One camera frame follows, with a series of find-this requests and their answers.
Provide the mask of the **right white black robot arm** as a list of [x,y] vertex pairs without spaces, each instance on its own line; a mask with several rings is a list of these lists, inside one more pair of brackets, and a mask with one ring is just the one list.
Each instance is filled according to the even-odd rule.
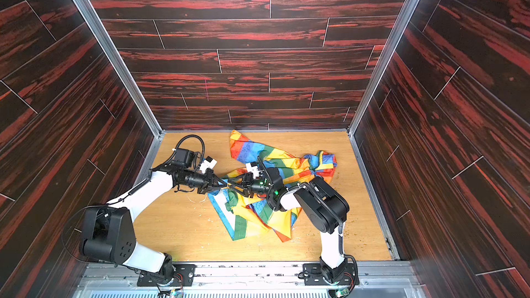
[[349,204],[322,177],[287,187],[277,168],[253,168],[228,179],[231,190],[244,197],[264,196],[273,212],[301,208],[321,232],[320,273],[325,282],[337,284],[346,272],[343,230]]

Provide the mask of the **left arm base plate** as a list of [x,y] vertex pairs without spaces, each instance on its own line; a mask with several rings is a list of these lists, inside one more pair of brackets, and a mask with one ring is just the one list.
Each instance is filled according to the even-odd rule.
[[187,287],[192,286],[195,276],[195,264],[179,264],[173,262],[172,266],[162,266],[157,273],[141,271],[137,286],[139,287]]

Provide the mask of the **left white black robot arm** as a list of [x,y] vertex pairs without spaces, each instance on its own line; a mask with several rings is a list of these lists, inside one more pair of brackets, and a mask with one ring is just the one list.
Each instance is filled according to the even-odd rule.
[[172,257],[137,242],[133,223],[140,213],[172,188],[184,185],[201,193],[226,184],[207,157],[192,169],[196,154],[177,148],[164,163],[152,168],[147,179],[107,204],[90,207],[84,215],[80,252],[83,256],[140,270],[156,284],[169,286],[177,278]]

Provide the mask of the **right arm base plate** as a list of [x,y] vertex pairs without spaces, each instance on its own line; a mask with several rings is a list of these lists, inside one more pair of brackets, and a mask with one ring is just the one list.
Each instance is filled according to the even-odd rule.
[[302,272],[298,274],[306,286],[343,285],[354,286],[360,283],[356,275],[355,265],[347,261],[337,268],[330,268],[322,263],[303,264]]

